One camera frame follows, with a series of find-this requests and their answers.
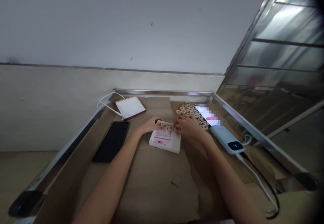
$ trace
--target lit phone screen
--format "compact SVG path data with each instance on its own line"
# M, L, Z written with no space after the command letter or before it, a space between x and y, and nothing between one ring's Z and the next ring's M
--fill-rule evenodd
M201 106L195 106L198 112L206 119L206 121L209 123L209 125L218 125L220 126L220 120L218 120L218 117L216 117L215 114L213 114L209 108L207 107L201 107Z

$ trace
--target tile floor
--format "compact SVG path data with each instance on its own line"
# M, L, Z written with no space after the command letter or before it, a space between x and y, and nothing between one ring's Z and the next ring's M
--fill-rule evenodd
M10 205L56 153L0 152L0 224L15 222L8 215Z

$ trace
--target small white box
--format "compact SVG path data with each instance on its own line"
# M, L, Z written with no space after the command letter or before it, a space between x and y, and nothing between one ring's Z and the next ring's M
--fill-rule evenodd
M173 123L158 120L157 123L172 125ZM150 146L154 146L163 150L179 153L181 143L181 135L176 134L175 130L154 130L148 142Z

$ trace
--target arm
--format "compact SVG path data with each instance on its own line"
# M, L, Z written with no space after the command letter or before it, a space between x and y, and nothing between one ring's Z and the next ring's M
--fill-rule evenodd
M159 116L152 116L139 126L126 140L89 194L74 219L74 224L99 224L109 223L111 221L122 194L128 170L140 138L147 132L163 129L155 125L156 120L164 121Z
M216 146L212 137L200 127L194 118L180 116L175 121L181 126L178 134L198 140L206 151L216 175L217 183L226 206L236 224L268 223L248 189Z

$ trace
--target charging cable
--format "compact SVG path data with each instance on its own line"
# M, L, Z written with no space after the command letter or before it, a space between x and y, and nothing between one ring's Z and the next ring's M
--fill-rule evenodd
M242 145L248 145L251 142L251 140L252 140L252 136L249 135L249 134L246 134L244 136L244 138L245 138L245 141L243 143L241 143Z
M110 110L113 110L113 111L114 111L115 113L117 113L119 116L122 116L119 112L115 111L115 110L112 109L111 107L108 107L106 104L104 104L104 103L102 102L103 99L105 99L107 96L109 96L109 95L111 95L111 94L113 94L113 93L115 93L115 94L117 94L117 95L120 95L122 98L124 98L121 94L119 94L119 93L117 93L117 92L109 93L108 95L105 95L103 98L101 98L101 99L99 100L99 102L97 103L97 108L98 108L98 106L99 106L99 103L101 103L101 104L105 105L107 108L109 108Z
M244 161L244 159L243 159L243 157L244 158L246 158L252 165L253 165L253 167L259 172L259 174L262 176L262 178L266 181L266 184L268 185L268 187L271 189L271 191L272 191L272 193L274 194L274 196L275 196L275 198L276 198L276 202L277 202L277 204L273 201L273 199L270 197L270 195L269 195L269 193L267 192L267 190L264 188L264 186L263 186L263 184L262 184L262 182L261 182L261 180L260 180L260 178L259 178L259 176L252 170L252 168L250 168L249 166L248 166L248 164L246 164L245 163L245 161ZM256 177L256 179L258 180L258 182L259 182L259 184L261 185L261 188L262 188L262 190L263 190L263 192L266 194L266 196L268 197L268 199L273 203L273 205L275 206L275 208L276 208L276 213L273 215L273 216L271 216L271 217L267 217L267 219L268 220L270 220L270 219L274 219L274 218L276 218L277 217L277 215L279 214L279 210L280 210L280 205L279 205L279 200L278 200L278 197L277 197L277 195L276 195L276 193L275 193L275 191L273 190L273 188L272 188L272 186L269 184L269 182L265 179L265 177L261 174L261 172L255 167L255 165L250 161L250 159L248 158L248 156L244 153L244 152L242 152L241 153L241 155L240 154L235 154L235 156L254 174L254 176Z

